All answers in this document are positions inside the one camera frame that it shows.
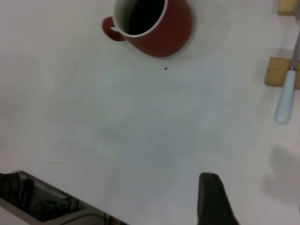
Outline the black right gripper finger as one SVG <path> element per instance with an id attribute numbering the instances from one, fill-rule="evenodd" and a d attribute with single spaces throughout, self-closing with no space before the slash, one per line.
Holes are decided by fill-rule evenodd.
<path id="1" fill-rule="evenodd" d="M 199 176 L 197 201 L 199 225 L 237 225 L 225 187 L 215 173 L 203 172 Z"/>

